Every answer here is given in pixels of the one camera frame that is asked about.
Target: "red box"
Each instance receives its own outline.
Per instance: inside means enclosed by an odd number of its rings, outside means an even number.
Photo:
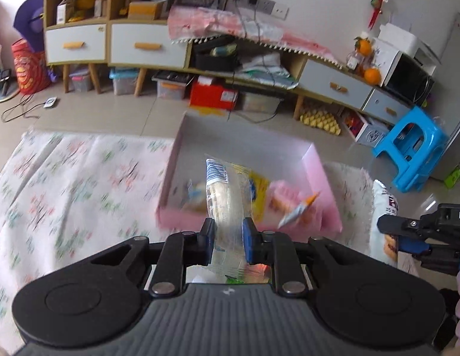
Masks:
[[[232,110],[235,107],[238,91],[219,84],[201,84],[195,79],[190,90],[190,105]]]

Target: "orange fruit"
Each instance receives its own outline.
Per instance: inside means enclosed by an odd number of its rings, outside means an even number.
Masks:
[[[377,68],[369,68],[363,75],[365,81],[371,85],[379,85],[381,82],[380,71]]]
[[[355,49],[364,55],[365,57],[370,56],[372,54],[372,46],[368,39],[362,39],[361,37],[357,37],[355,40]]]

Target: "wooden drawer handle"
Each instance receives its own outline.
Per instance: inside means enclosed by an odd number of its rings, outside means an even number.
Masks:
[[[83,48],[84,46],[84,41],[72,41],[72,42],[66,42],[63,44],[64,49],[80,49]]]
[[[347,90],[347,88],[341,86],[341,85],[338,85],[338,84],[335,84],[335,83],[331,83],[330,84],[331,88],[337,92],[341,92],[341,93],[347,93],[349,92],[349,90]]]
[[[392,115],[392,116],[395,116],[395,117],[397,116],[397,111],[394,111],[391,108],[386,107],[385,111],[387,111],[388,115]]]
[[[154,42],[135,42],[134,48],[144,49],[145,51],[158,51],[162,48],[162,44],[157,44]]]

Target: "pink box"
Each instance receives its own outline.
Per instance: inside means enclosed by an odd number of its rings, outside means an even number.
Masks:
[[[184,115],[170,154],[156,213],[160,228],[200,230],[206,215],[181,210],[181,201],[189,179],[193,183],[205,181],[208,156],[249,167],[270,181],[285,180],[304,193],[320,192],[320,235],[333,237],[342,231],[334,195],[312,142],[239,119],[226,121],[191,112]],[[257,228],[276,230],[277,226],[262,222]],[[307,240],[309,235],[301,238],[298,234],[297,240]]]

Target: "white drawer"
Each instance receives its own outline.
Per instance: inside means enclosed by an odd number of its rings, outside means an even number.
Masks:
[[[45,46],[49,64],[106,61],[106,25],[72,26],[46,31]]]
[[[167,26],[152,24],[111,26],[111,64],[183,68],[185,55],[186,44],[172,44]]]
[[[362,111],[389,124],[396,124],[410,108],[382,91],[373,90]]]
[[[335,68],[308,60],[299,79],[300,87],[332,98],[355,109],[361,109],[372,91],[368,84]]]

